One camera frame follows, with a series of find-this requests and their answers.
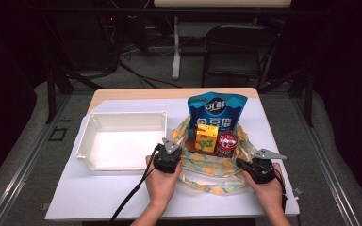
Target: juice box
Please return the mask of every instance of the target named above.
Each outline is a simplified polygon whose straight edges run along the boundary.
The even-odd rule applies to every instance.
[[[195,148],[204,153],[214,153],[219,127],[198,123]]]

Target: black chair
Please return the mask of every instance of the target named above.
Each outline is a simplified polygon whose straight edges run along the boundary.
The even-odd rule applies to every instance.
[[[207,76],[257,79],[259,89],[264,70],[278,35],[264,26],[216,26],[206,34],[201,87]]]

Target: person's arm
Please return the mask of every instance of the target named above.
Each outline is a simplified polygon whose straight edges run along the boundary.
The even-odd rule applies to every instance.
[[[273,165],[281,173],[280,165],[278,163]],[[244,171],[243,175],[248,185],[254,190],[255,196],[260,202],[270,224],[277,226],[290,225],[282,209],[283,194],[278,180],[274,179],[266,184],[256,184],[248,172]]]
[[[151,156],[146,157],[146,162],[149,162]],[[169,174],[154,169],[151,174],[146,178],[145,184],[148,189],[150,201],[142,212],[131,225],[133,226],[154,226],[158,219],[164,213],[169,204],[170,199],[173,197],[175,184],[178,175],[181,172],[181,161],[178,162],[175,173]]]

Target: white plastic tray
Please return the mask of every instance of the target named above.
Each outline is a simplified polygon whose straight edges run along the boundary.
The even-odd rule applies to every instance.
[[[166,129],[166,112],[92,113],[75,156],[90,170],[144,170]]]

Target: soda can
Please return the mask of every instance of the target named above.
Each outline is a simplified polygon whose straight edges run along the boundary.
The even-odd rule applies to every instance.
[[[222,132],[217,136],[216,153],[220,157],[232,158],[238,146],[238,137],[233,132]]]

